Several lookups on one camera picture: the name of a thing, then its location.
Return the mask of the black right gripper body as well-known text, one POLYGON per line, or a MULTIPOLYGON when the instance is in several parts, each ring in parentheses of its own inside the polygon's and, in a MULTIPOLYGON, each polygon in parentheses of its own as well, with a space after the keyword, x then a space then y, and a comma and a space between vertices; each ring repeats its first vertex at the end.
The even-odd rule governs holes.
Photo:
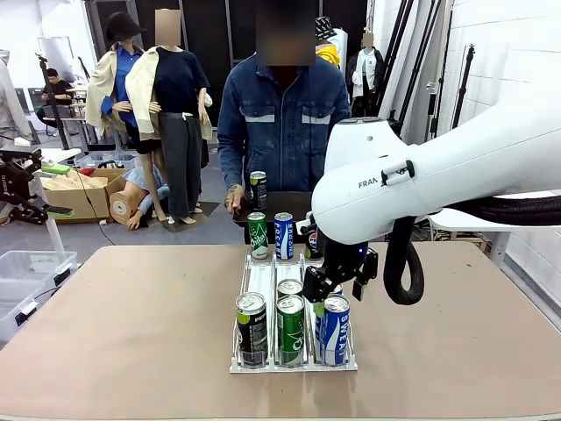
POLYGON ((355 278, 359 278, 361 282, 371 280, 371 274, 361 270, 366 262, 367 242, 346 245, 326 239, 323 242, 322 250, 322 271, 331 282, 347 282, 355 278))

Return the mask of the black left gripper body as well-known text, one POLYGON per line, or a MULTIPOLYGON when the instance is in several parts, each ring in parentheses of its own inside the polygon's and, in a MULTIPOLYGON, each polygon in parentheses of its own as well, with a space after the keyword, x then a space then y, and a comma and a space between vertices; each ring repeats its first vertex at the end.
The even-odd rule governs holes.
POLYGON ((33 198, 30 183, 33 181, 31 160, 1 161, 1 201, 23 202, 33 198))

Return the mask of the person's right hand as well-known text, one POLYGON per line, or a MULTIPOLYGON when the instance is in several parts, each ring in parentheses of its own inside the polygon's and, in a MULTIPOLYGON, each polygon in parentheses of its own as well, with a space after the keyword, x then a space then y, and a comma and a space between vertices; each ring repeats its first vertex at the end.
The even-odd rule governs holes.
POLYGON ((240 211, 244 200, 245 188, 240 184, 234 184, 228 188, 224 207, 231 215, 235 215, 240 211))

